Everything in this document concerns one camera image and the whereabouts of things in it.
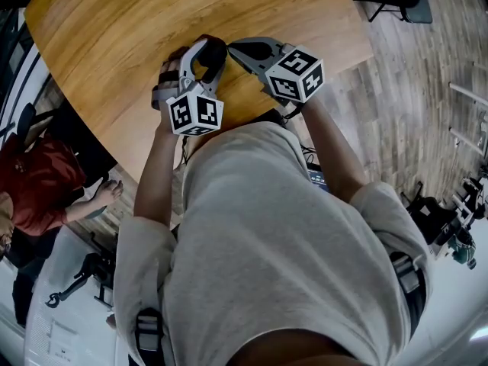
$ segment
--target wooden table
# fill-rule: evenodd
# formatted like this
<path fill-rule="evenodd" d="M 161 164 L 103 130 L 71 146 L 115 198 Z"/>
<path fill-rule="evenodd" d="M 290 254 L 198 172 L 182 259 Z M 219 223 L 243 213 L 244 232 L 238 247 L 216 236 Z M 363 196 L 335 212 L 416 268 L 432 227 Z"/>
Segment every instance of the wooden table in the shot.
<path fill-rule="evenodd" d="M 159 123 L 150 107 L 159 67 L 201 34 L 303 44 L 328 77 L 372 56 L 352 0 L 32 0 L 25 17 L 64 95 L 136 181 Z M 223 130 L 276 105 L 261 88 L 228 58 L 217 91 Z"/>

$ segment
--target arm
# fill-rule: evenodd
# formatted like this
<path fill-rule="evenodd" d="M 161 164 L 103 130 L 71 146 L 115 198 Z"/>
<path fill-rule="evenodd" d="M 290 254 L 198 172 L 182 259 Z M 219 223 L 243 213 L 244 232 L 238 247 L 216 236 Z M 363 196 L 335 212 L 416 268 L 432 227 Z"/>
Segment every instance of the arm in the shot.
<path fill-rule="evenodd" d="M 76 202 L 66 208 L 66 222 L 78 221 L 94 211 L 113 204 L 124 192 L 122 181 L 110 180 L 102 184 L 89 201 Z"/>
<path fill-rule="evenodd" d="M 165 63 L 177 69 L 178 61 Z M 117 243 L 114 276 L 114 312 L 117 333 L 125 341 L 130 356 L 142 364 L 137 351 L 134 326 L 137 314 L 147 308 L 161 308 L 162 286 L 170 272 L 175 237 L 169 230 L 172 212 L 173 159 L 178 137 L 172 133 L 166 104 L 160 104 L 161 124 L 140 179 L 134 217 L 125 217 Z"/>
<path fill-rule="evenodd" d="M 330 192 L 349 202 L 368 183 L 362 164 L 316 96 L 305 104 L 302 115 Z"/>
<path fill-rule="evenodd" d="M 15 226 L 30 236 L 42 236 L 47 230 L 80 220 L 114 203 L 122 195 L 123 190 L 122 182 L 107 181 L 89 201 L 76 202 L 66 209 L 49 209 L 41 212 L 34 208 L 25 210 L 25 215 Z"/>
<path fill-rule="evenodd" d="M 178 60 L 165 63 L 161 73 L 177 68 Z M 169 82 L 161 84 L 160 88 L 177 84 L 177 82 Z M 134 216 L 154 220 L 169 228 L 172 212 L 173 161 L 178 136 L 172 132 L 166 103 L 161 102 L 159 108 L 161 124 L 156 129 L 151 151 L 137 188 Z"/>

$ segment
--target wooden floor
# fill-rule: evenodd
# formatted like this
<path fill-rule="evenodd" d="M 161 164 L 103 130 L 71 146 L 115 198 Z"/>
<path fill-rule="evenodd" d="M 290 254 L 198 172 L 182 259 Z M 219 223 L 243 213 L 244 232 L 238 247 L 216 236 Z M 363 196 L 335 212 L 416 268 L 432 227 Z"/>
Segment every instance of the wooden floor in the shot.
<path fill-rule="evenodd" d="M 371 180 L 407 195 L 423 181 L 425 194 L 449 204 L 461 179 L 476 174 L 482 159 L 464 144 L 454 148 L 448 128 L 477 140 L 481 113 L 448 83 L 488 98 L 488 73 L 472 67 L 473 61 L 488 66 L 488 15 L 480 0 L 429 2 L 433 24 L 407 24 L 392 13 L 372 24 L 364 20 L 374 58 L 327 82 L 322 97 Z M 371 15 L 376 7 L 366 3 L 359 10 Z M 303 121 L 294 120 L 294 129 L 311 144 Z M 97 219 L 76 224 L 77 232 L 113 236 L 122 216 L 131 213 L 136 183 L 120 168 L 114 177 L 126 185 L 121 201 Z M 173 223 L 182 215 L 180 181 L 177 175 Z"/>

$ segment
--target strap buckle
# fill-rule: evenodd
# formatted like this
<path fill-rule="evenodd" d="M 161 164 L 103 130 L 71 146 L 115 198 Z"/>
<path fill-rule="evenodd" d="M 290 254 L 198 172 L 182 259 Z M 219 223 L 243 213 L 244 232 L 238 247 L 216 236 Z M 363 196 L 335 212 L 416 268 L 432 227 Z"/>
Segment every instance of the strap buckle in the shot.
<path fill-rule="evenodd" d="M 412 293 L 420 286 L 419 276 L 417 275 L 415 267 L 413 267 L 413 261 L 409 256 L 403 255 L 392 261 L 392 263 L 404 293 Z"/>
<path fill-rule="evenodd" d="M 136 343 L 141 356 L 144 352 L 161 352 L 162 317 L 152 309 L 141 311 L 136 320 Z"/>

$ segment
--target person in red shirt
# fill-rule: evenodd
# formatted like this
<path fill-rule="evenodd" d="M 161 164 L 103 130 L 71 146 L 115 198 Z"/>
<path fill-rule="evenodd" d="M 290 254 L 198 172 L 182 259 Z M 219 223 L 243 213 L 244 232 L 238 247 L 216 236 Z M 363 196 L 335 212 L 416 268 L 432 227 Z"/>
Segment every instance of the person in red shirt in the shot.
<path fill-rule="evenodd" d="M 29 236 L 42 236 L 112 204 L 124 189 L 121 181 L 107 181 L 90 201 L 66 207 L 70 194 L 84 182 L 75 154 L 63 142 L 47 134 L 25 152 L 24 143 L 10 135 L 0 149 L 0 254 L 13 227 Z"/>

